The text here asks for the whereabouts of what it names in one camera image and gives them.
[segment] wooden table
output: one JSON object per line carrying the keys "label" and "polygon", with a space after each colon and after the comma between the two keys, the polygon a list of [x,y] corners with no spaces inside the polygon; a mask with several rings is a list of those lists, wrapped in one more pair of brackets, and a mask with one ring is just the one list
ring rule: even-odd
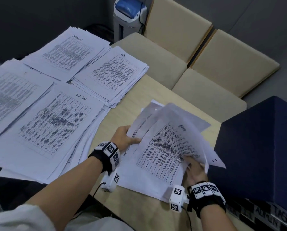
{"label": "wooden table", "polygon": [[[102,141],[109,141],[119,126],[131,125],[139,115],[141,108],[145,108],[152,99],[163,104],[174,103],[206,120],[211,126],[203,131],[202,135],[212,147],[215,146],[220,123],[148,75],[144,75],[102,121],[91,144],[91,149]],[[102,177],[102,175],[99,177],[90,194],[94,193]],[[182,213],[172,212],[169,204],[120,186],[117,186],[113,193],[98,190],[95,198],[136,231],[190,229],[188,217],[184,211]],[[192,229],[202,230],[200,219],[197,218],[195,212],[189,215]],[[239,230],[252,230],[233,216],[229,215],[229,217]]]}

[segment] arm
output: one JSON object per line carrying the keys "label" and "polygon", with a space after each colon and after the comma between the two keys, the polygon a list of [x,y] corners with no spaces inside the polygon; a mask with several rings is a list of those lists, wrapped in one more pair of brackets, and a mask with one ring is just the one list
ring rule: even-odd
{"label": "arm", "polygon": [[[119,127],[111,142],[123,152],[130,144],[140,143],[138,138],[129,138],[129,126]],[[96,180],[101,174],[103,164],[94,156],[77,165],[46,186],[26,203],[39,206],[53,222],[57,231],[64,230],[80,205],[85,201]]]}
{"label": "arm", "polygon": [[[208,181],[203,167],[193,158],[184,158],[190,165],[186,169],[187,184],[193,186],[200,181]],[[219,205],[208,205],[200,212],[203,231],[237,231],[233,223],[227,217],[225,211]]]}

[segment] white shirt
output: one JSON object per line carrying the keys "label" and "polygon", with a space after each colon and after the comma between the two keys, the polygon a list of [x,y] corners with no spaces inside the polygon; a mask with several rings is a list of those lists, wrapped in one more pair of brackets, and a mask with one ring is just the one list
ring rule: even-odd
{"label": "white shirt", "polygon": [[[55,231],[46,214],[38,207],[24,204],[15,210],[0,212],[0,231]],[[70,221],[65,231],[131,231],[132,229],[117,219],[105,217],[98,219],[83,213]]]}

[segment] beige cushion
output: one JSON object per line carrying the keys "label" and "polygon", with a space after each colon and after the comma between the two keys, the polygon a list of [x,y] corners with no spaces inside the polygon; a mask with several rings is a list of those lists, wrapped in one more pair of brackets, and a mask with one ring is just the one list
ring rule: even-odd
{"label": "beige cushion", "polygon": [[217,30],[192,69],[238,97],[271,75],[279,64],[247,44]]}
{"label": "beige cushion", "polygon": [[188,62],[211,25],[173,0],[154,0],[145,36]]}
{"label": "beige cushion", "polygon": [[247,108],[245,101],[192,69],[184,72],[172,91],[219,122]]}
{"label": "beige cushion", "polygon": [[150,67],[147,74],[170,90],[187,68],[180,58],[138,33],[130,34],[112,45],[115,46],[145,62]]}

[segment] black wrist strap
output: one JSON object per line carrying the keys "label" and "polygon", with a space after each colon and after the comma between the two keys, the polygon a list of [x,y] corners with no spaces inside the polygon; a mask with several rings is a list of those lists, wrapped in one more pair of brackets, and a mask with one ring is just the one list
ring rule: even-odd
{"label": "black wrist strap", "polygon": [[103,164],[102,172],[107,171],[110,173],[112,171],[110,158],[107,155],[105,155],[102,150],[93,150],[93,152],[91,152],[91,154],[88,156],[88,158],[90,156],[94,156],[95,158],[99,159],[102,162],[102,164]]}
{"label": "black wrist strap", "polygon": [[189,186],[187,190],[189,204],[196,211],[198,218],[200,218],[201,210],[208,205],[219,205],[226,212],[226,201],[215,184],[202,181],[194,186]]}

